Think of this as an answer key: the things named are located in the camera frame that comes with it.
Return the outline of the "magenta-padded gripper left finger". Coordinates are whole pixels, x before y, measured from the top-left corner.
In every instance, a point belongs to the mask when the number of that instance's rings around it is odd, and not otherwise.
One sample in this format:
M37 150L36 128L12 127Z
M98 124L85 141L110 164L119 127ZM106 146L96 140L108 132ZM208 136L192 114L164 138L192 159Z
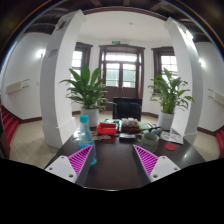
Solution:
M59 156L54 162L47 166L45 170L79 186L83 186L93 155L93 146L89 145L70 156Z

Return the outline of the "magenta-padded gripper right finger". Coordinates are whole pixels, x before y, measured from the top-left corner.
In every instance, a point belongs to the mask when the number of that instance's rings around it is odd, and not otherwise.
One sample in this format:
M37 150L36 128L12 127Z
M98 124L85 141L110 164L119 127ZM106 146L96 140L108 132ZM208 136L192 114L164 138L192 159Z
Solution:
M133 157L143 186L180 170L167 156L157 156L138 145L133 145Z

